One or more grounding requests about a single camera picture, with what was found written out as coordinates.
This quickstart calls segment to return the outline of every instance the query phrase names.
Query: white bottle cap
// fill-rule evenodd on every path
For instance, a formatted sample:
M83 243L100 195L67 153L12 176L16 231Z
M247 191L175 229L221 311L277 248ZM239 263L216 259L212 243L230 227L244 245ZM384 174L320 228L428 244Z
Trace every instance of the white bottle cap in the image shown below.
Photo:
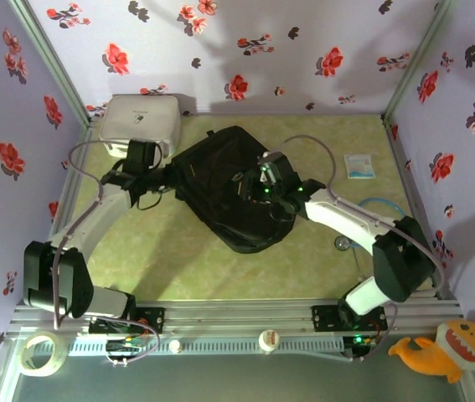
M168 345L168 349L170 349L170 352L174 354L181 353L181 351L183 350L181 342L179 342L179 340L177 339L174 339L172 342L170 342L170 344Z
M269 354L274 352L280 345L280 336L273 329L267 329L260 335L260 348L263 353Z

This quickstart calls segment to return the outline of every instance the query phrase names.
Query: black mounting bracket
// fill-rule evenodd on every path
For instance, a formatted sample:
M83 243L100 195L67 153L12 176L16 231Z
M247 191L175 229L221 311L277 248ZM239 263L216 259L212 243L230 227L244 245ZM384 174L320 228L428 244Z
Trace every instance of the black mounting bracket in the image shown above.
M312 306L312 322L315 332L376 331L377 326L380 331L388 329L383 307L376 307L365 316L360 317L358 322L349 325L342 320L338 306Z
M137 307L135 309L133 321L140 321L147 323L150 327L155 329L157 333L163 332L164 326L164 308L161 307ZM95 320L90 322L88 326L89 334L113 334L113 335L141 335L144 332L142 327L137 325L125 326L122 324L115 324L105 320Z

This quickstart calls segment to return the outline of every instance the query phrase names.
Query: black backpack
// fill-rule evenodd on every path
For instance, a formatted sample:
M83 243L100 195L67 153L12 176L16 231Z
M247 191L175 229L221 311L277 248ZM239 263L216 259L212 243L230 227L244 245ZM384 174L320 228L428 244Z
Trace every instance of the black backpack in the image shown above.
M276 220L270 206L245 201L235 182L267 151L238 126L217 132L173 158L177 175L176 198L181 199L233 251L257 253L282 240L293 228L294 218Z

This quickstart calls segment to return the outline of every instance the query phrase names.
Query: masking tape roll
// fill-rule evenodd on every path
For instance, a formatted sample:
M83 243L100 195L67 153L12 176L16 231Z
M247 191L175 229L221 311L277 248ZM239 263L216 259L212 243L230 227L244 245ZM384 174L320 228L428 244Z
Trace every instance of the masking tape roll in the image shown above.
M49 361L42 367L34 365L33 356L36 345L41 342L51 341L53 352ZM36 332L25 340L25 344L18 353L20 371L29 377L47 377L56 373L68 357L68 347L64 339L57 337L51 332Z

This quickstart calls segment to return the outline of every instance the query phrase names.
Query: cartoon plush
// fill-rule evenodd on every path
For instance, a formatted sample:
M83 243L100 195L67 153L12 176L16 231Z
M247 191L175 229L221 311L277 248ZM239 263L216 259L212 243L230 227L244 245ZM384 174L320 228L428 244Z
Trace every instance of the cartoon plush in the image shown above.
M414 371L428 375L446 375L449 383L456 383L463 370L475 371L475 323L467 320L444 322L438 327L436 341L414 339L421 348L409 348L410 338L403 338L392 346L388 354L397 354Z

